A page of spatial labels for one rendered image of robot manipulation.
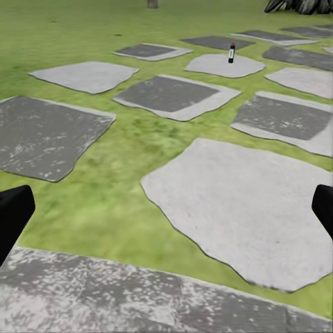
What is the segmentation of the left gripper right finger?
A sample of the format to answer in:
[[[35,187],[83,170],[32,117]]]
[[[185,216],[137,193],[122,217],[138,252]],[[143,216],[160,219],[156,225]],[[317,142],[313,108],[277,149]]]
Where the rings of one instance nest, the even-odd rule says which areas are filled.
[[[311,208],[333,238],[333,187],[317,185]]]

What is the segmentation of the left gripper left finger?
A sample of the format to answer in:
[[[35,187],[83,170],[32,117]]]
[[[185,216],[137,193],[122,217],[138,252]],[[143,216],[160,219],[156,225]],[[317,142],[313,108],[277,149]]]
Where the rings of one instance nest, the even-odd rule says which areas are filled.
[[[0,191],[0,268],[36,209],[30,185]]]

